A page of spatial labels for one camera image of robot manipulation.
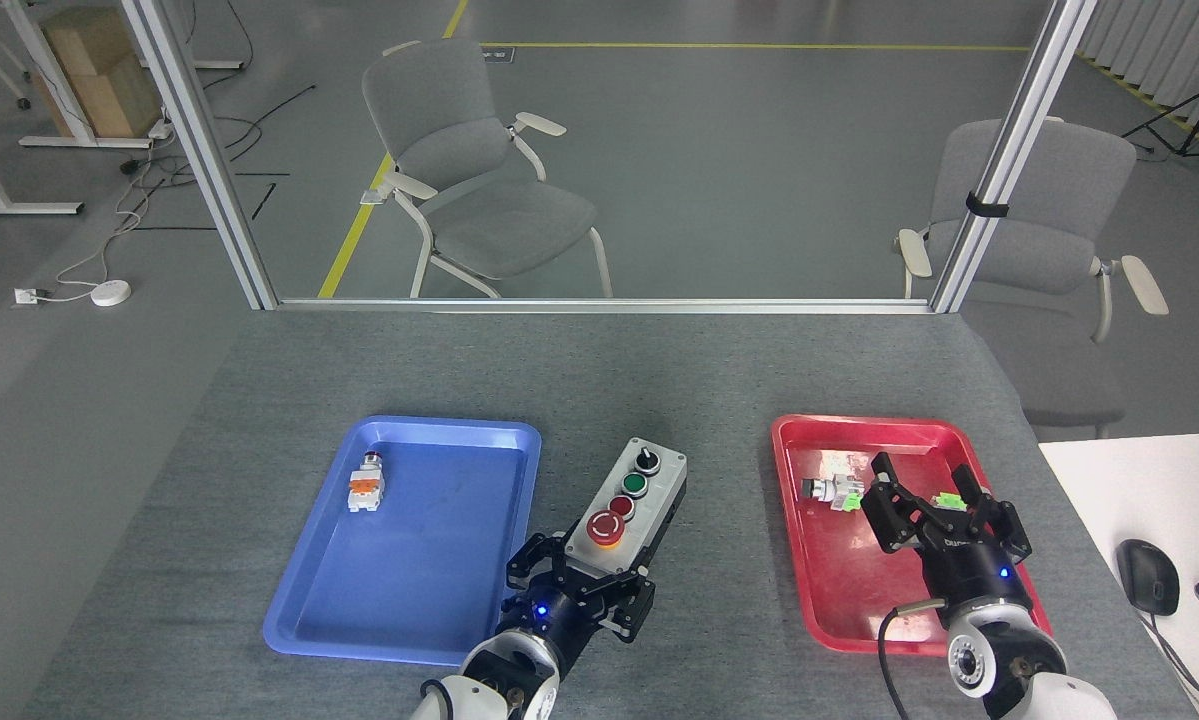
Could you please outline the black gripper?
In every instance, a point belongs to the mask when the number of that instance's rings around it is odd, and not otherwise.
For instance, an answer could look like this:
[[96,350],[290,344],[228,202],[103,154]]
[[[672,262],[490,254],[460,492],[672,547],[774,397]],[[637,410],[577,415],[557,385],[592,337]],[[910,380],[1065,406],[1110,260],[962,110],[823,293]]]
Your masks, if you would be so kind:
[[933,507],[900,486],[887,452],[878,452],[870,468],[874,479],[861,497],[861,510],[884,553],[920,541],[916,553],[922,559],[924,587],[933,600],[945,601],[936,611],[939,621],[954,621],[956,615],[983,603],[1016,603],[1034,610],[1032,598],[1016,570],[1032,553],[1032,543],[1016,506],[996,500],[980,486],[969,464],[957,466],[951,473],[965,503],[965,512],[951,524],[954,534],[964,539],[948,538],[934,530],[918,534],[924,521],[936,521]]
[[506,565],[499,633],[518,629],[544,639],[559,673],[570,673],[600,628],[623,643],[637,634],[653,607],[657,585],[643,573],[617,573],[589,582],[589,598],[570,594],[566,533],[534,533]]

